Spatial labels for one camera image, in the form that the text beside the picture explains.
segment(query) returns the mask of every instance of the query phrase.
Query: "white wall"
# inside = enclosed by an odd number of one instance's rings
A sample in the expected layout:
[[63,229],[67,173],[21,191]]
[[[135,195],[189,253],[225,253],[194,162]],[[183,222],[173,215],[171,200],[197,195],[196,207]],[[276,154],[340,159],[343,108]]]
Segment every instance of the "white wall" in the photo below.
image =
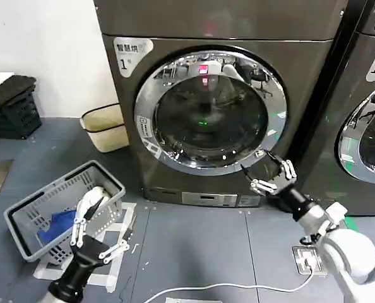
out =
[[41,116],[117,102],[93,0],[0,0],[0,71],[36,77]]

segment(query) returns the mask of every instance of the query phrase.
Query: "blue cloth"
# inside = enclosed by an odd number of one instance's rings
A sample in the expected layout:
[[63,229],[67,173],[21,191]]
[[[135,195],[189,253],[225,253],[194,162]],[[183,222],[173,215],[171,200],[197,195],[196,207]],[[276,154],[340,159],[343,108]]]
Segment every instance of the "blue cloth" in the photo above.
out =
[[53,213],[48,231],[39,230],[37,236],[40,241],[46,245],[53,241],[63,232],[66,232],[74,224],[76,210],[64,211],[62,213]]

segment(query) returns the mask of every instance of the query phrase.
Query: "power outlet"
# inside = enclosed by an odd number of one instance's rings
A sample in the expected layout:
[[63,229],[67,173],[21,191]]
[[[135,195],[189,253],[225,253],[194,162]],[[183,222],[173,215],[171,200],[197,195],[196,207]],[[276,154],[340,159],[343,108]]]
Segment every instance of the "power outlet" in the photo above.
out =
[[328,274],[322,259],[314,246],[293,246],[293,255],[300,275],[310,275],[311,269],[306,264],[307,258],[314,258],[316,276],[326,276]]

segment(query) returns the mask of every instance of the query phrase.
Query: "front-loading washing machine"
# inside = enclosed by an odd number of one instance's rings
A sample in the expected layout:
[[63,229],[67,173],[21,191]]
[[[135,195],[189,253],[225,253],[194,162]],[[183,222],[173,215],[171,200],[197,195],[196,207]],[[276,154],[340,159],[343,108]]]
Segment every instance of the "front-loading washing machine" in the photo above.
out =
[[256,206],[332,45],[346,0],[96,0],[145,196]]
[[297,173],[302,190],[351,215],[375,215],[375,1],[327,94]]

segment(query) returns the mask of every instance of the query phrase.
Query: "gray tile floor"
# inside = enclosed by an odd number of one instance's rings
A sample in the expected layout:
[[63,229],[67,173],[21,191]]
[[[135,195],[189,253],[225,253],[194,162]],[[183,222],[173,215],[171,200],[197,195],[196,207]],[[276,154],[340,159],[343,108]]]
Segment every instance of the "gray tile floor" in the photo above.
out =
[[[213,209],[153,203],[142,197],[128,148],[99,153],[77,119],[44,119],[25,141],[0,139],[0,160],[14,158],[0,193],[0,298],[14,303],[37,302],[50,282],[33,277],[37,263],[22,260],[3,211],[48,182],[87,160],[96,159],[128,191],[124,201],[137,203],[138,219],[131,247],[122,262],[115,292],[88,285],[84,302],[142,303],[169,287],[209,283],[259,283],[296,287],[291,247],[298,245],[301,228],[290,215],[271,209]],[[359,230],[375,243],[375,218],[355,218]],[[214,288],[178,292],[169,297],[236,302],[343,302],[332,276],[316,277],[295,294],[266,290]],[[154,303],[165,302],[160,297]]]

